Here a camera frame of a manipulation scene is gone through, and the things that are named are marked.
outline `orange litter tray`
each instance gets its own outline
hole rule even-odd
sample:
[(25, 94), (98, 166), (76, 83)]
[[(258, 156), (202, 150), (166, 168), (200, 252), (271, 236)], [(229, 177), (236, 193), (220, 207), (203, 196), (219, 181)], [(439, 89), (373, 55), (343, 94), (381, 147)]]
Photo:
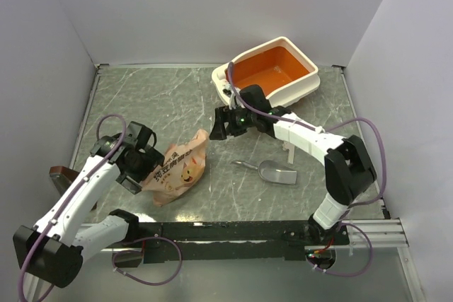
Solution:
[[(258, 84), (272, 106), (291, 105), (320, 84), (318, 67), (286, 37), (245, 51), (232, 62), (234, 85), (242, 89)], [(212, 82), (226, 105), (231, 95), (227, 68), (228, 64), (224, 64), (212, 72)]]

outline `gray marble surface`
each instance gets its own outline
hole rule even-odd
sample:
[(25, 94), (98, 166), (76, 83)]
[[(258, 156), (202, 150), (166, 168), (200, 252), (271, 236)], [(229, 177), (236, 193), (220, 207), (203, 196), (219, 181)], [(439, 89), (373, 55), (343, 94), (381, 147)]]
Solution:
[[(214, 109), (222, 105), (214, 85), (213, 68), (125, 68), (103, 67), (83, 138), (76, 157), (80, 170), (96, 141), (96, 124), (108, 113), (119, 113), (151, 127), (158, 137), (156, 148), (164, 152), (171, 143), (189, 141), (199, 128), (210, 132)], [(314, 125), (330, 127), (353, 117), (348, 94), (339, 69), (320, 67), (320, 88), (291, 106), (300, 117)], [(106, 120), (101, 136), (120, 131), (115, 119)], [(339, 129), (344, 136), (359, 134), (356, 124)], [(286, 164), (282, 142), (250, 129), (247, 134), (226, 141), (211, 141), (205, 173), (196, 186), (164, 207), (152, 204), (151, 192), (133, 195), (115, 183), (104, 192), (98, 208), (86, 222), (97, 223), (114, 209), (139, 216), (141, 221), (276, 221), (308, 219), (325, 194), (323, 166), (296, 150), (294, 165), (297, 185), (263, 182), (253, 170), (232, 165), (242, 159), (260, 163), (271, 159)], [(369, 188), (363, 199), (375, 196)], [(382, 219), (379, 203), (355, 208), (352, 219)]]

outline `metal scoop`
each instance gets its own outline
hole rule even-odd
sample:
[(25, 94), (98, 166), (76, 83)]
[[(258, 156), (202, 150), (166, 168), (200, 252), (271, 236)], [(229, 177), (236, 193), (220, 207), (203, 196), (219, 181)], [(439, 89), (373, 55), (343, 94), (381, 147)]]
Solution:
[(296, 184), (297, 171), (274, 161), (262, 161), (255, 166), (245, 161), (232, 161), (233, 164), (245, 166), (246, 168), (258, 170), (258, 174), (267, 182), (280, 184)]

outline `plastic bag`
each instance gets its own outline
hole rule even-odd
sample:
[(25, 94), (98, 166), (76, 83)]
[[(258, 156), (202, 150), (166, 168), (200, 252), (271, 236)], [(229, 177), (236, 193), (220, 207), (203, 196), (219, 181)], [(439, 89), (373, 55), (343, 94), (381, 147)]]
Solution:
[(153, 192), (153, 203), (162, 207), (189, 190), (202, 177), (206, 166), (209, 134), (199, 129), (184, 145), (171, 144), (164, 166), (158, 166), (142, 181), (142, 191)]

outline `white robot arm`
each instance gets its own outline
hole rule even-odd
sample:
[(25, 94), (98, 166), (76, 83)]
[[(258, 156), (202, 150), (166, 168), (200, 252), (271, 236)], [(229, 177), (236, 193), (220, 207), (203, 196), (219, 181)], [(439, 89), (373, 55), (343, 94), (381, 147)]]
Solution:
[(265, 115), (237, 105), (232, 98), (230, 107), (216, 108), (210, 139), (237, 137), (249, 127), (256, 127), (259, 132), (288, 141), (317, 159), (326, 171), (327, 194), (309, 223), (315, 239), (329, 237), (352, 202), (377, 179), (363, 141), (357, 136), (345, 138), (326, 133), (287, 108), (272, 108), (258, 85), (244, 88), (240, 96), (248, 106)]
[[(96, 142), (79, 176), (61, 199), (33, 228), (21, 226), (14, 234), (14, 247), (22, 267), (32, 245), (45, 233), (26, 272), (63, 288), (74, 280), (82, 264), (103, 248), (137, 238), (138, 217), (119, 209), (95, 226), (80, 233), (78, 230), (91, 207), (115, 181), (136, 194), (141, 191), (138, 183), (157, 165), (163, 165), (164, 156), (147, 144), (151, 135), (155, 138), (152, 130), (131, 122), (117, 151), (88, 178), (87, 174), (113, 149), (119, 136), (104, 136)], [(62, 213), (56, 219), (55, 212), (60, 208)]]

